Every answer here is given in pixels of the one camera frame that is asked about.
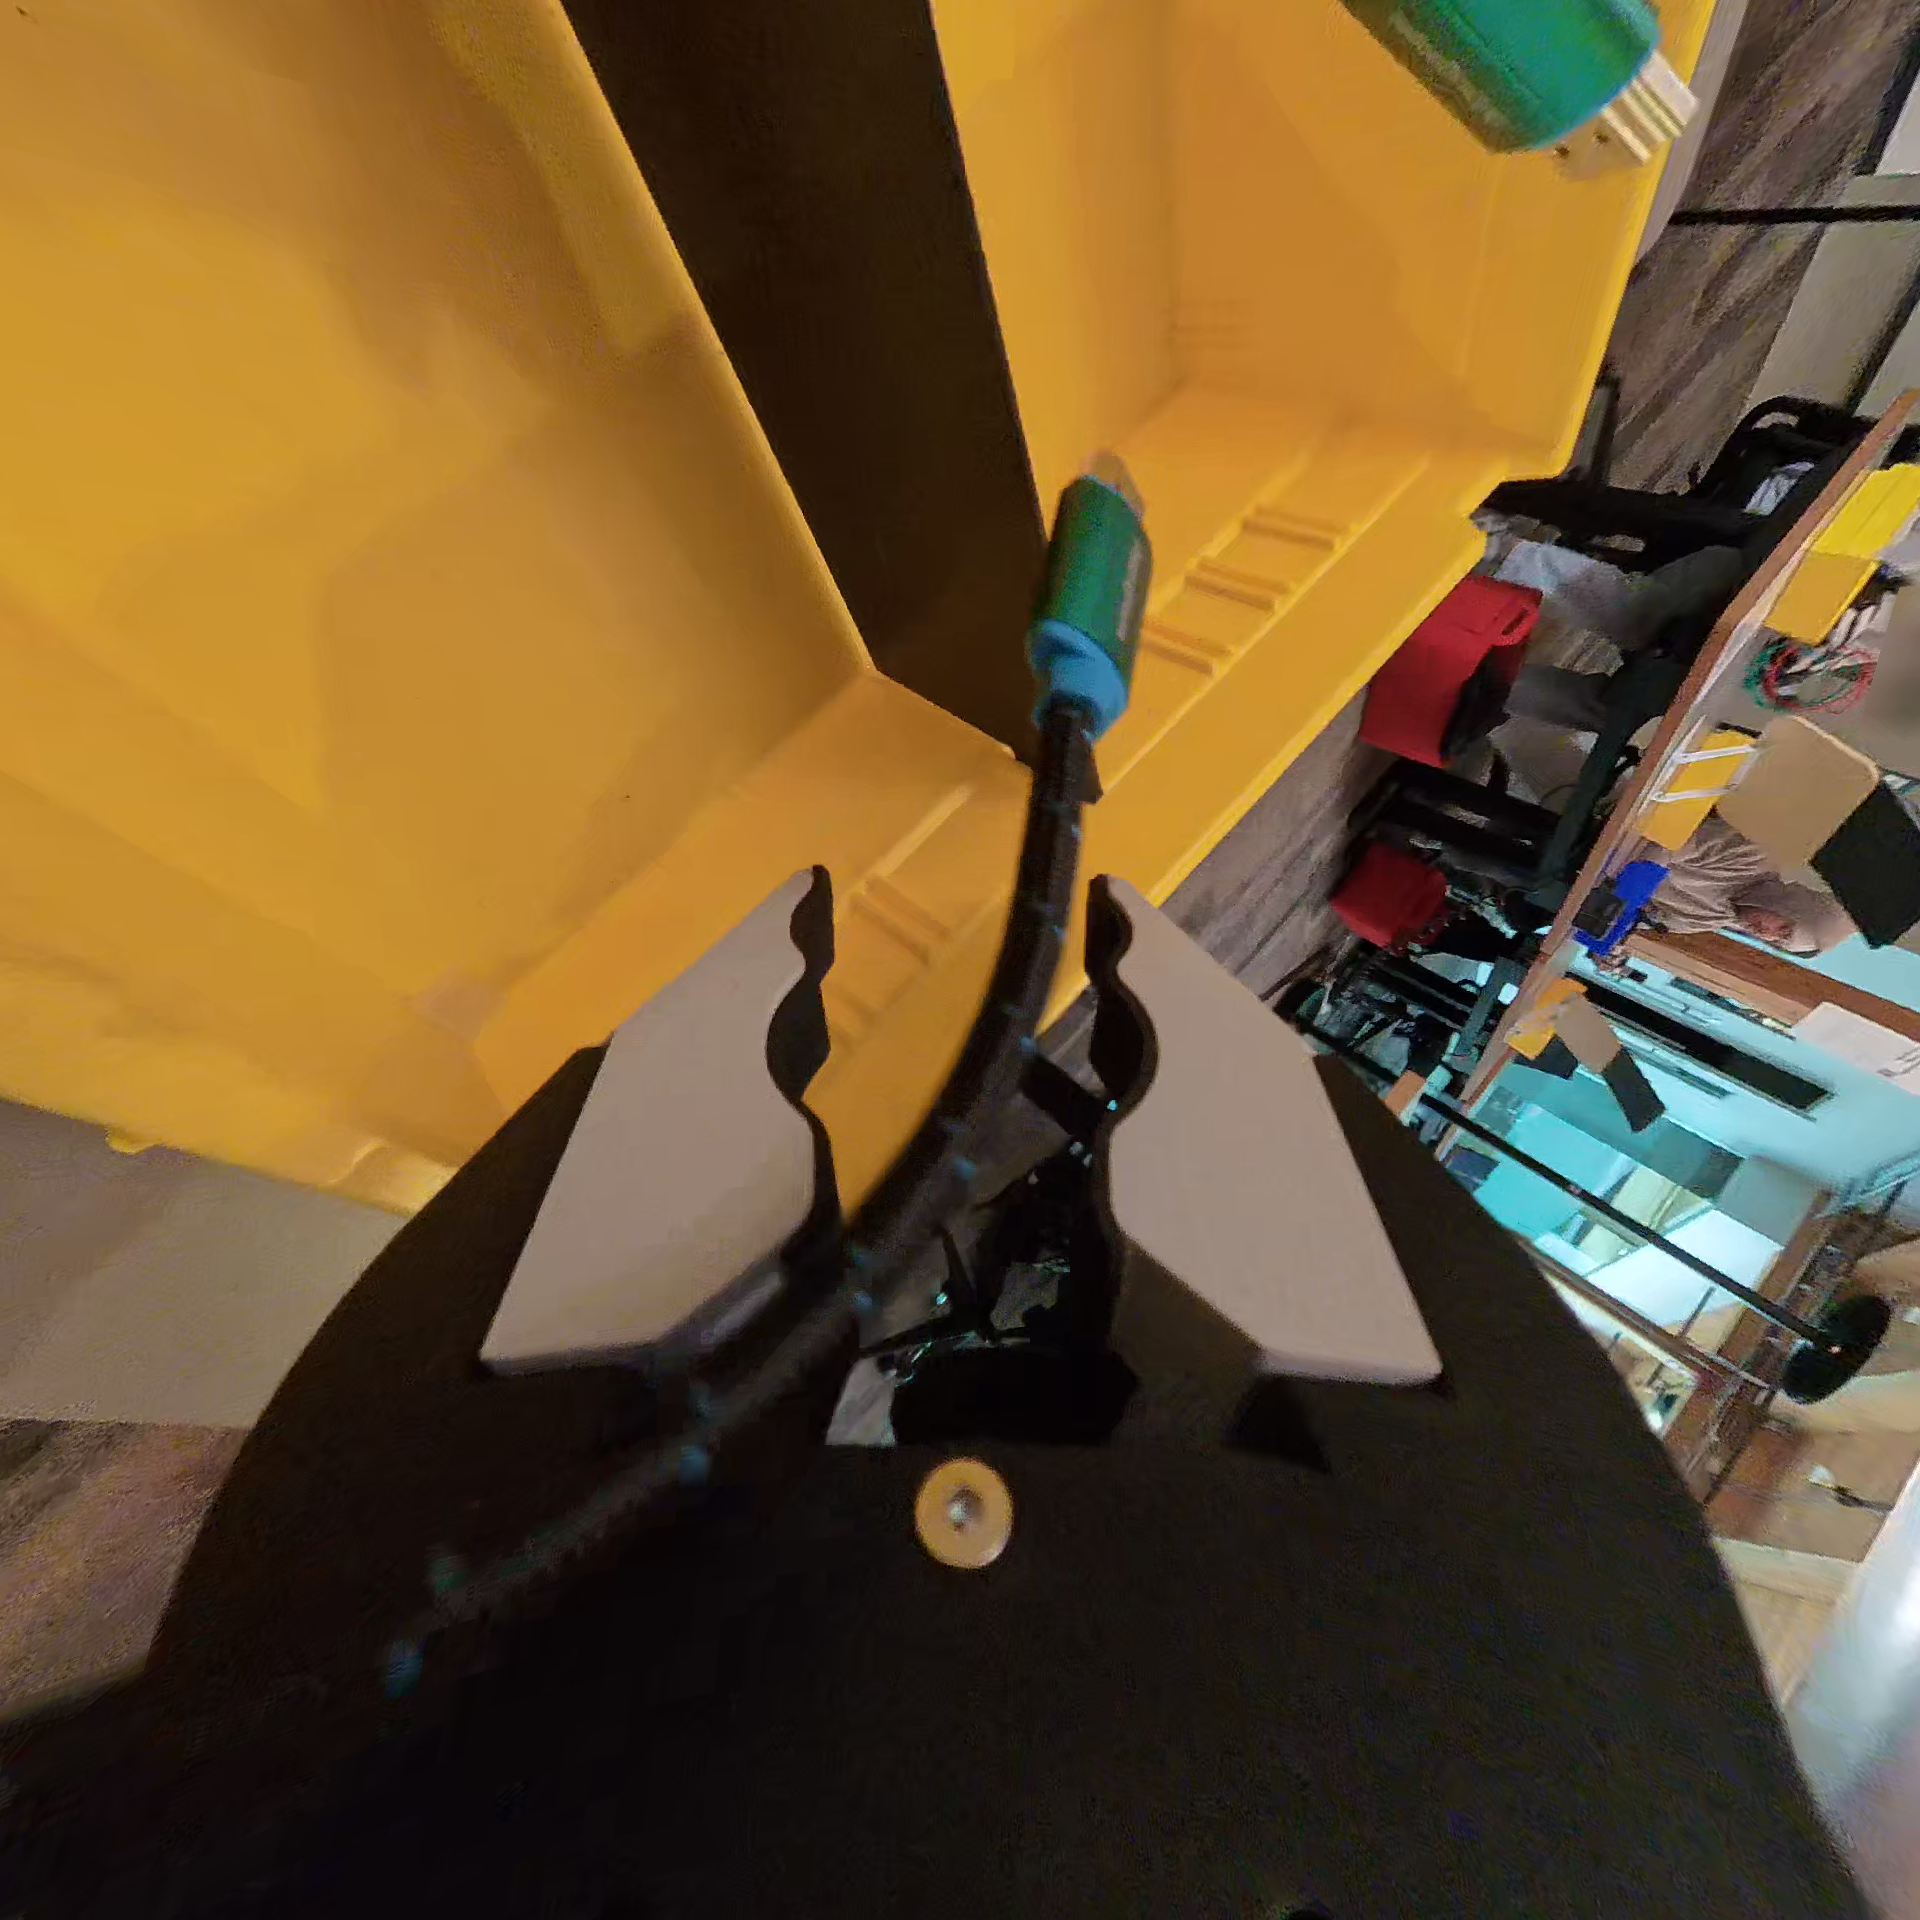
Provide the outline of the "red storage box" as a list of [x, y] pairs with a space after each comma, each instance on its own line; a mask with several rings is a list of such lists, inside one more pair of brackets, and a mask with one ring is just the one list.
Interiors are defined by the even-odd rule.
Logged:
[[1369, 836], [1357, 841], [1328, 907], [1350, 937], [1386, 953], [1409, 953], [1444, 928], [1450, 879], [1419, 850]]
[[1360, 743], [1446, 769], [1506, 718], [1542, 595], [1469, 577], [1388, 659], [1365, 694]]

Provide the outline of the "blue plastic bin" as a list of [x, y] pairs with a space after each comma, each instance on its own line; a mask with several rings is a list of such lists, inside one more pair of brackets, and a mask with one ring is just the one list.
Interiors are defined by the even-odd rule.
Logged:
[[1571, 940], [1595, 959], [1614, 953], [1643, 920], [1667, 879], [1667, 864], [1643, 858], [1630, 860], [1619, 872], [1600, 879], [1584, 894], [1573, 916]]

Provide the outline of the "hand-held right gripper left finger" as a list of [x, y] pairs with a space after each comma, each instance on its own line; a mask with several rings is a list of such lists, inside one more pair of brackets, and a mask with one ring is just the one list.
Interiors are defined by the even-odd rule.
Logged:
[[613, 1034], [478, 1352], [491, 1375], [680, 1371], [825, 1247], [808, 1090], [830, 967], [833, 879], [802, 870]]

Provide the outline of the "small yellow bin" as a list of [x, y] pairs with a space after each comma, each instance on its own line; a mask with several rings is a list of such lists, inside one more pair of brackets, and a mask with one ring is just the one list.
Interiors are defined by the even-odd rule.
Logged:
[[1769, 634], [1822, 642], [1902, 543], [1917, 514], [1917, 464], [1873, 472], [1782, 577], [1763, 617]]

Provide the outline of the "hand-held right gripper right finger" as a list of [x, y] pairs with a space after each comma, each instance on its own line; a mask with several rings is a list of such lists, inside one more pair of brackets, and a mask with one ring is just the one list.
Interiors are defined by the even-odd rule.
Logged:
[[1310, 1044], [1129, 880], [1086, 915], [1094, 1134], [1120, 1249], [1281, 1377], [1429, 1386], [1434, 1336]]

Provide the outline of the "yellow plastic bin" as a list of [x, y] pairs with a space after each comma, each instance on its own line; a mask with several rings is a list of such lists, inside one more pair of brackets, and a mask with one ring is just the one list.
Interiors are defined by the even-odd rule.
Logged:
[[[1667, 143], [1490, 154], [1354, 6], [930, 14], [1040, 508], [1144, 494], [1164, 905], [1571, 456]], [[3, 204], [5, 1095], [413, 1215], [822, 864], [872, 1188], [1024, 762], [878, 672], [564, 6], [5, 6]]]

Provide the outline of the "black stand pole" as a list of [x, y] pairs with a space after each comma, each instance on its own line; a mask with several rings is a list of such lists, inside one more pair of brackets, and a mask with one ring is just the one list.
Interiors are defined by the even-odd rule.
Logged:
[[1675, 1239], [1625, 1215], [1606, 1196], [1573, 1183], [1568, 1176], [1520, 1150], [1441, 1095], [1417, 1089], [1411, 1104], [1417, 1111], [1441, 1118], [1450, 1130], [1467, 1136], [1476, 1146], [1490, 1148], [1529, 1178], [1563, 1193], [1579, 1211], [1606, 1225], [1616, 1236], [1650, 1249], [1669, 1264], [1685, 1267], [1707, 1290], [1740, 1304], [1769, 1328], [1790, 1336], [1792, 1354], [1782, 1370], [1781, 1390], [1792, 1401], [1810, 1407], [1835, 1396], [1861, 1377], [1890, 1328], [1890, 1307], [1880, 1295], [1857, 1295], [1838, 1304], [1827, 1304], [1816, 1318], [1794, 1312], [1786, 1304], [1777, 1304], [1756, 1287], [1724, 1274]]

